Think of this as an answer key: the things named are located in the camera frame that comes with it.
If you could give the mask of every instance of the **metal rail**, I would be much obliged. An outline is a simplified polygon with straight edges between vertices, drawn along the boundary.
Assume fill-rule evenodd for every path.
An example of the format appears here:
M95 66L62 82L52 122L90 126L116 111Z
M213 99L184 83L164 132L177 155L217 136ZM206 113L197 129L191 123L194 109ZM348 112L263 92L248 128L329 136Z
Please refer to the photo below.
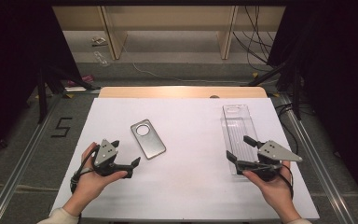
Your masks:
M284 104L291 103L289 97L285 93L282 94L282 102ZM292 121L293 127L296 130L296 134L298 135L307 155L310 158L310 163L312 164L313 169L315 170L316 175L324 188L325 194L336 212L339 223L355 223L351 211L331 179L330 174L327 172L327 169L325 168L315 146L312 144L312 141L310 140L310 137L308 136L301 120L298 120L292 111L289 111L288 115L289 119Z
M45 119L36 126L36 129L28 142L27 147L25 148L24 152L22 153L19 162L17 163L16 167L14 168L13 172L11 173L8 181L4 185L1 193L0 193L0 219L2 218L3 214L5 213L7 206L16 190L16 187L19 185L19 182L36 151L37 145L40 142L41 137L45 131L46 126L48 125L49 118L54 111L57 103L62 98L61 95L55 95L52 98L50 103L50 108L48 109L48 113Z

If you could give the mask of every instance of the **silver phone case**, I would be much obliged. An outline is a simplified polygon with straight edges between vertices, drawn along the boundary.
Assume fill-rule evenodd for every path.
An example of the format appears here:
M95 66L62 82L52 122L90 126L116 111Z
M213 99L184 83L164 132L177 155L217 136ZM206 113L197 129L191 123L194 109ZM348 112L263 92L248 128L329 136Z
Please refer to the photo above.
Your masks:
M140 127L148 128L148 132L145 134L139 134L138 129ZM165 152L166 147L159 138L156 130L148 119L144 119L136 124L131 125L131 130L136 140L141 146L142 151L146 157L150 160L159 154Z

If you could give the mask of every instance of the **sleeve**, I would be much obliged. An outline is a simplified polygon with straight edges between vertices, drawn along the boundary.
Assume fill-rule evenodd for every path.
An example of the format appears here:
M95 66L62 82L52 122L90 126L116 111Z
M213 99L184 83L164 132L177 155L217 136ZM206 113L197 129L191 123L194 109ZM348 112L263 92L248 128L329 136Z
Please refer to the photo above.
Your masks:
M310 224L310 222L304 218L296 219L294 221L288 222L286 224Z
M63 208L56 208L52 211L51 216L37 224L77 224L79 217L73 217Z

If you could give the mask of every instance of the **floor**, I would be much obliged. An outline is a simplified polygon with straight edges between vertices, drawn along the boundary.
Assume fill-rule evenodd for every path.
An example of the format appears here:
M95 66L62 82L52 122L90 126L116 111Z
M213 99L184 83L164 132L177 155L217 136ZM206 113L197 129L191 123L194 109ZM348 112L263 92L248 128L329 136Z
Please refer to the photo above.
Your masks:
M214 32L130 32L125 50L120 59L115 61L111 60L107 47L92 46L91 39L94 36L104 37L103 32L64 33L81 74L93 74L94 85L238 86L253 80L253 75L263 74L264 71L260 69L269 69L260 60L250 56L236 39L232 41L229 58L221 60ZM266 45L272 43L269 35L262 34ZM249 45L249 40L243 33L237 33L237 36L245 46ZM253 43L251 49L256 55L264 57L259 44ZM108 66L98 64L95 51L104 56ZM237 69L239 73L243 73L243 77L230 77L224 73L224 69L213 69L216 67L235 70L236 66L246 67ZM114 82L104 75L107 67L119 68L115 70L117 72L114 73ZM201 77L193 77L193 73L205 68L211 69L209 76L204 74ZM179 77L164 73L175 71L175 74L178 74L179 69L185 71ZM120 81L123 78L126 78L126 83ZM275 80L276 77L266 81L262 87L270 93L269 97L274 105L287 104L290 102L290 94L276 92ZM0 148L0 223L36 223L48 216L92 100L97 96L94 92L77 92L64 97L51 94L48 98L48 119L41 124L37 123L36 92L30 96L29 107L24 108L6 138L8 146ZM306 104L306 95L303 95L302 100L302 120L296 121L293 114L288 112L282 116L282 124L290 131L285 129L291 147L298 145L299 155L305 159L299 164L299 168L321 217L312 222L358 223L358 187L345 164L334 154L334 146L323 125L313 113L311 105ZM56 129L56 124L60 121L71 127L70 132L65 138L54 138L53 135L62 134L62 131ZM309 135L308 138L304 137L304 134L301 135L304 131ZM311 158L315 153L318 156L316 160ZM322 165L324 170L318 172L315 165ZM334 205L336 200L343 200L346 206ZM108 221L85 218L82 223ZM280 222L264 220L257 223Z

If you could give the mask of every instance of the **black cable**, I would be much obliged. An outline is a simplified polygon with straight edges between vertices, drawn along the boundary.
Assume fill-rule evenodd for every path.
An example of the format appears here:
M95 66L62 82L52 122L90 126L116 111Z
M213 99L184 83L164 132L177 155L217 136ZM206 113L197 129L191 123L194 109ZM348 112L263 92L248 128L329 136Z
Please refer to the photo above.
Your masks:
M262 44L264 45L264 42L262 40L262 38L260 37L260 34L258 32L258 14L259 14L259 11L260 11L260 6L255 6L255 23L253 23L253 20L249 14L249 11L248 11L248 8L245 6L245 11L246 11L246 14L248 15L248 18L252 24L252 27L254 29L254 32L252 33L252 39L253 39L253 36L255 34L257 34L257 37L258 37L258 41L260 43L260 48L261 48L261 51L263 52L264 54L264 57L267 59L268 57L266 56L266 53L264 52L263 50L263 47L262 47ZM266 52L269 54L269 51L267 50L266 46L264 45L264 49L266 50Z
M275 109L278 109L280 107L283 107L281 109L281 111L279 112L278 114L278 120L279 122L281 123L281 125L283 126L283 128L292 136L293 140L295 141L295 144L296 144L296 150L295 150L295 153L296 155L298 155L298 142L297 142L297 139L295 137L294 134L292 134L292 132L290 132L289 128L282 122L281 120L281 115L283 115L284 113L286 113L287 111L291 110L292 109L292 105L293 104L287 104L287 105L279 105L279 106L276 106Z
M71 192L74 193L77 187L77 183L79 182L80 177L83 174L92 172L93 170L88 170L86 172L84 172L83 174L81 173L81 171L83 170L84 165L86 164L86 161L89 159L89 157L92 155L92 153L94 153L99 147L95 147L93 148L89 154L86 156L86 158L81 162L81 165L79 167L79 169L75 172L75 174L72 176L71 178Z
M260 56L258 56L256 53L254 53L251 49L249 49L249 47L246 47L241 41L240 39L237 37L237 35L233 32L232 34L234 34L235 38L238 40L238 42L240 43L240 45L247 51L247 53L252 54L254 57L256 57L258 60L260 60L263 63L267 63L266 60L262 59Z
M274 38L272 38L272 36L269 34L269 32L267 32L267 34L269 35L269 38L271 38L272 42L274 42Z
M256 44L262 44L263 46L266 46L266 47L269 47L269 48L272 48L271 45L268 45L268 44L265 44L265 43L261 43L261 42L258 42L256 40L253 40L250 36L248 36L244 31L242 31L243 35L248 38L250 41L253 41L255 42Z
M286 177L281 175L281 173L278 173L278 176L284 181L284 183L286 183L287 187L290 189L290 195L292 196L292 199L293 199L293 197L295 196L295 192L293 190L293 185L295 184L295 182L294 182L294 179L293 179L292 171L286 165L282 164L282 167L286 168L289 171L292 183L290 183L289 180L286 179Z

